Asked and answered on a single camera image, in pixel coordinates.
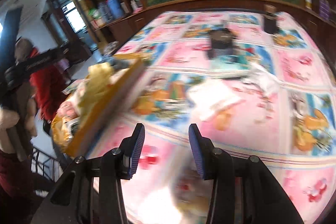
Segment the operator hand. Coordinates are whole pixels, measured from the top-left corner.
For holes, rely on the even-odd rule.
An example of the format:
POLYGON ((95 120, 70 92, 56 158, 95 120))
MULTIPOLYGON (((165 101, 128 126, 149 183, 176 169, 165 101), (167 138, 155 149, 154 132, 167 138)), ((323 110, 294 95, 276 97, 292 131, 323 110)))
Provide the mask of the operator hand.
POLYGON ((23 103, 15 102, 10 98, 1 100, 1 151, 23 162, 32 154, 31 138, 37 136, 37 105, 31 96, 23 103))

